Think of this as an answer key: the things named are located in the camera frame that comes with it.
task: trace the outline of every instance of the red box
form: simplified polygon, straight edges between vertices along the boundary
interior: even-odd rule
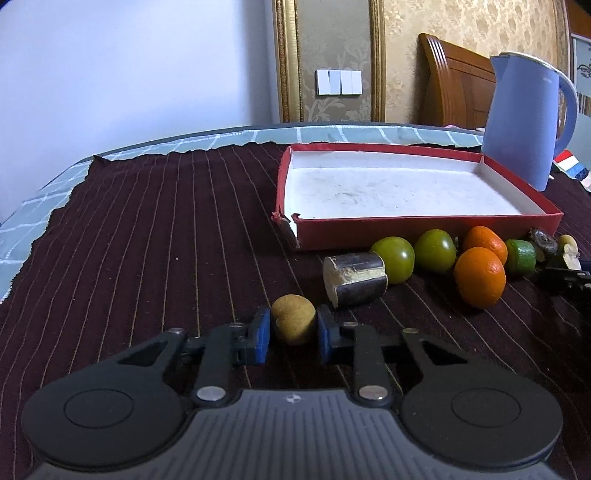
[[[352,250],[367,249],[387,236],[414,243],[434,228],[452,237],[477,225],[503,239],[522,238],[532,227],[554,235],[562,215],[541,193],[482,154],[402,145],[297,144],[281,159],[272,218],[295,249]]]

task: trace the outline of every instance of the ribbed gray surface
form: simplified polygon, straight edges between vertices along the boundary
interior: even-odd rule
[[[294,396],[300,400],[293,401]],[[359,407],[344,391],[252,391],[204,410],[184,436],[149,462],[111,473],[44,463],[31,480],[559,480],[544,464],[469,472],[414,446],[386,410]]]

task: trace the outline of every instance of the gold patterned wallpaper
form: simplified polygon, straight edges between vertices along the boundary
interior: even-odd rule
[[[297,0],[304,122],[369,121],[371,42],[368,0]],[[360,70],[363,95],[317,96],[318,69]]]
[[[483,56],[535,55],[568,73],[563,0],[384,0],[386,121],[416,122],[428,81],[421,32]]]

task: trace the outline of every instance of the light switch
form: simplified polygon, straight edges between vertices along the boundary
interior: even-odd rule
[[[361,95],[363,93],[361,72],[358,70],[351,70],[351,93],[353,95]]]
[[[328,70],[316,70],[316,88],[318,95],[330,95],[330,80]]]
[[[351,70],[340,71],[340,91],[343,95],[352,95],[353,85]]]
[[[340,95],[340,70],[329,70],[330,94]]]

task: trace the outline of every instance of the kettle spout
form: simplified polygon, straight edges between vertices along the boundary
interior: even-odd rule
[[[495,71],[496,82],[499,83],[505,74],[507,64],[509,63],[509,55],[497,55],[491,57],[492,68]]]

